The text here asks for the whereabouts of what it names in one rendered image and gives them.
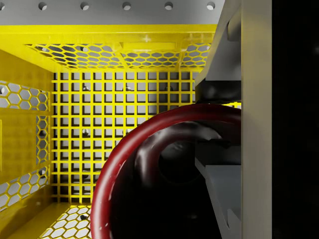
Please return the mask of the yellow basket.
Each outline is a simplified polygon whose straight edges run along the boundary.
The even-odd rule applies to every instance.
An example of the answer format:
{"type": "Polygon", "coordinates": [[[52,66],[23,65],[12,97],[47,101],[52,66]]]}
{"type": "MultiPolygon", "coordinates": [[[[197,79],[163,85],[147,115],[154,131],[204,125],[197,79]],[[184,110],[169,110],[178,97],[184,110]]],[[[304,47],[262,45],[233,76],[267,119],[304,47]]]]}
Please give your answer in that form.
{"type": "Polygon", "coordinates": [[[194,103],[216,28],[0,26],[0,239],[90,238],[113,148],[194,103]]]}

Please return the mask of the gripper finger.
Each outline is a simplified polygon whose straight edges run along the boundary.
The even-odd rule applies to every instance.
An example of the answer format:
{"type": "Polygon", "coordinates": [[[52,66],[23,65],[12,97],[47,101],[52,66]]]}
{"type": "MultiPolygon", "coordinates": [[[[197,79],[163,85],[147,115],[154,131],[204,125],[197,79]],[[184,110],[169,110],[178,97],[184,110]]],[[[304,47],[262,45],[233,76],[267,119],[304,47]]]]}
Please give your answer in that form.
{"type": "Polygon", "coordinates": [[[222,239],[241,239],[241,145],[222,139],[195,144],[222,239]]]}
{"type": "Polygon", "coordinates": [[[241,102],[241,0],[225,0],[206,65],[195,78],[195,102],[241,102]]]}

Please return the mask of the red mug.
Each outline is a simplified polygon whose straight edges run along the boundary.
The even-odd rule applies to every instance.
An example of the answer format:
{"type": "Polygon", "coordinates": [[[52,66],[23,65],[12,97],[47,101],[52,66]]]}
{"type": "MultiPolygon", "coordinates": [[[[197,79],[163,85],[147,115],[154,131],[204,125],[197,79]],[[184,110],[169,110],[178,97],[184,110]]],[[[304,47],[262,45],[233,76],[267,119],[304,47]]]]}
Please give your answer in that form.
{"type": "Polygon", "coordinates": [[[90,215],[92,239],[112,239],[112,191],[122,167],[137,147],[162,129],[186,121],[199,120],[225,124],[227,130],[241,133],[241,109],[215,104],[192,104],[153,116],[120,140],[104,164],[93,193],[90,215]]]}

